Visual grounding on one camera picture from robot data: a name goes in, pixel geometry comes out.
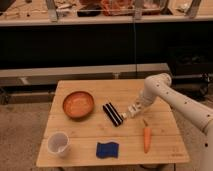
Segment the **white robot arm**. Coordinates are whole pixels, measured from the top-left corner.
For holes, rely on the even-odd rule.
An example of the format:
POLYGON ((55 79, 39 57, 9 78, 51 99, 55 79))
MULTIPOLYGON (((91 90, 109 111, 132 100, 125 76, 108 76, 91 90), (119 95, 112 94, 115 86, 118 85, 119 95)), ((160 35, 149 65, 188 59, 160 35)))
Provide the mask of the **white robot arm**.
POLYGON ((171 83, 167 73, 148 76, 138 98, 128 107, 129 116, 136 116, 160 97, 206 135, 199 171, 213 171, 213 109, 175 91, 171 83))

